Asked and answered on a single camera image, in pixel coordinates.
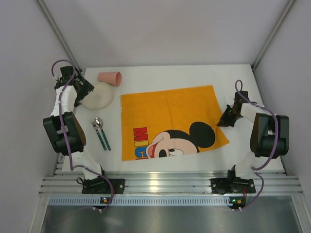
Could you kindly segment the cream white plate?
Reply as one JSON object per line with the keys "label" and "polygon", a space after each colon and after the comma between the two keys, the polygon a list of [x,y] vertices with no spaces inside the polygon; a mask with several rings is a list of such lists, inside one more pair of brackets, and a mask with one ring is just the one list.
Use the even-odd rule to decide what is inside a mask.
{"label": "cream white plate", "polygon": [[83,100],[82,105],[90,110],[99,110],[108,106],[114,98],[114,90],[111,85],[103,82],[94,84],[91,91]]}

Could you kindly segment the pink plastic cup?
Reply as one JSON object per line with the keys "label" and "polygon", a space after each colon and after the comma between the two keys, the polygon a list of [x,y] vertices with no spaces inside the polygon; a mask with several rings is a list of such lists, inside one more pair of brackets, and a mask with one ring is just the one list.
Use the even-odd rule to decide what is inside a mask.
{"label": "pink plastic cup", "polygon": [[120,86],[122,75],[120,72],[101,72],[98,74],[98,81],[112,86]]}

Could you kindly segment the orange Mickey Mouse placemat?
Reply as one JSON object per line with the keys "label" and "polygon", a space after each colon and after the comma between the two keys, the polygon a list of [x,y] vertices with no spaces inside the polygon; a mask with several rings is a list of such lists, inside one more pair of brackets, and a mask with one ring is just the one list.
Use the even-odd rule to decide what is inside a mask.
{"label": "orange Mickey Mouse placemat", "polygon": [[211,85],[121,96],[122,160],[191,155],[229,143]]}

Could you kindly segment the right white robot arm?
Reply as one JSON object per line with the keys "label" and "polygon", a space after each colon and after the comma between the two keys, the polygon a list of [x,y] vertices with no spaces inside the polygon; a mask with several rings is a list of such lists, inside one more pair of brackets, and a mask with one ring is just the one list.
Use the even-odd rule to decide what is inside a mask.
{"label": "right white robot arm", "polygon": [[249,140],[250,152],[231,169],[235,177],[249,180],[255,172],[267,167],[269,163],[289,150],[289,117],[276,115],[264,106],[252,102],[247,91],[237,91],[232,106],[228,105],[217,125],[234,127],[240,118],[252,124]]}

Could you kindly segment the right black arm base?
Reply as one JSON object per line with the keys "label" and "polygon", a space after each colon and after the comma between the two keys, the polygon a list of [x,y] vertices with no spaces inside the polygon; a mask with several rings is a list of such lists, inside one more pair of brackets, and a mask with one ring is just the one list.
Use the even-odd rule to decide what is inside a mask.
{"label": "right black arm base", "polygon": [[210,180],[213,194],[253,194],[256,192],[253,179],[241,179],[237,177],[235,171],[228,170],[227,177],[213,178]]}

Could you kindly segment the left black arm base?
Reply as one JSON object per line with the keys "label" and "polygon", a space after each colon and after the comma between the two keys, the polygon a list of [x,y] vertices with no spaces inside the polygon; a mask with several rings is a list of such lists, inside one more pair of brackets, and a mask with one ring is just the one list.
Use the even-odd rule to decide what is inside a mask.
{"label": "left black arm base", "polygon": [[[113,187],[113,194],[123,194],[125,189],[125,179],[109,179]],[[83,194],[111,194],[111,187],[109,183],[101,178],[97,177],[93,180],[83,180],[78,177],[76,182],[82,185]]]}

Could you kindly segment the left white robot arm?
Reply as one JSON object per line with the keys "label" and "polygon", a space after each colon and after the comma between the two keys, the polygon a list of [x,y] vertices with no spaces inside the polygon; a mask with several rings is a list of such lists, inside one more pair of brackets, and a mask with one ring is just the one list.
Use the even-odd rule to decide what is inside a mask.
{"label": "left white robot arm", "polygon": [[54,87],[53,111],[43,119],[44,129],[54,151],[69,158],[70,169],[82,169],[84,187],[103,184],[106,182],[104,170],[86,151],[86,136],[74,114],[74,109],[94,90],[94,86],[73,66],[60,68],[60,74]]}

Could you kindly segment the left aluminium corner post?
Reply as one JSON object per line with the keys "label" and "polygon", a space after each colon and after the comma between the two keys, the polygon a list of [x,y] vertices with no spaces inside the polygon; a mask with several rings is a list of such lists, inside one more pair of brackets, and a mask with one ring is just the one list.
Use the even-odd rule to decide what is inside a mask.
{"label": "left aluminium corner post", "polygon": [[66,56],[69,58],[70,61],[78,68],[81,69],[77,60],[75,59],[66,39],[64,38],[61,30],[59,29],[53,15],[51,14],[50,10],[48,9],[44,0],[34,0],[36,5],[38,6],[39,10],[41,11],[43,17],[49,24],[51,30],[53,31],[56,39],[58,40],[59,44],[61,45],[63,51],[65,52]]}

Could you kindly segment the aluminium corner post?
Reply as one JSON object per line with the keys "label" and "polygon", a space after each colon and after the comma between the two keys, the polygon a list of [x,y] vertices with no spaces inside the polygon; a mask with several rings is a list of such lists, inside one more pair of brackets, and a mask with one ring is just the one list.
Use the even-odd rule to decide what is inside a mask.
{"label": "aluminium corner post", "polygon": [[36,5],[38,6],[39,10],[41,11],[43,17],[49,24],[51,30],[53,31],[56,39],[58,40],[59,44],[61,45],[63,51],[65,52],[66,56],[69,58],[70,61],[78,68],[81,69],[77,60],[75,59],[66,39],[64,38],[61,30],[59,29],[53,15],[51,14],[50,10],[48,9],[44,0],[34,0]]}
{"label": "aluminium corner post", "polygon": [[255,72],[259,64],[261,63],[262,59],[264,58],[265,54],[267,53],[268,49],[272,45],[273,41],[275,40],[277,34],[281,30],[282,26],[284,25],[286,19],[288,18],[291,11],[294,9],[297,0],[288,0],[281,11],[281,14],[277,18],[272,30],[269,32],[264,44],[262,45],[258,55],[255,58],[255,61],[251,65],[252,71]]}

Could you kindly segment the aluminium mounting rail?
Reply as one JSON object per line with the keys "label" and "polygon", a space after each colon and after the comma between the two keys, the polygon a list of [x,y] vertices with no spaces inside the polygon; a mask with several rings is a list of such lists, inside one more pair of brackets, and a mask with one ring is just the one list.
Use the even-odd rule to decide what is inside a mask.
{"label": "aluminium mounting rail", "polygon": [[[39,189],[41,195],[78,195],[82,186],[76,179],[82,172],[65,172],[64,161],[59,160],[54,174],[43,178]],[[300,196],[303,190],[296,176],[280,171],[263,171],[263,196]],[[199,172],[107,172],[109,178],[125,180],[126,195],[211,195],[212,178],[226,177],[225,171]]]}

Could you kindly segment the right aluminium corner post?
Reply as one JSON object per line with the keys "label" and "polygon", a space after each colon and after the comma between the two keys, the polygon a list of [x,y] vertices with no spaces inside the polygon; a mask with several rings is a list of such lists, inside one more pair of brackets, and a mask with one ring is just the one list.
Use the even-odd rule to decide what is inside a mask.
{"label": "right aluminium corner post", "polygon": [[264,44],[262,45],[258,55],[255,58],[255,61],[251,65],[252,71],[255,72],[259,64],[261,63],[262,59],[264,58],[265,54],[267,53],[268,49],[272,45],[273,41],[275,40],[277,34],[281,30],[282,26],[284,25],[286,19],[288,18],[291,11],[294,9],[297,0],[288,0],[281,11],[281,14],[277,18],[272,30],[269,32]]}

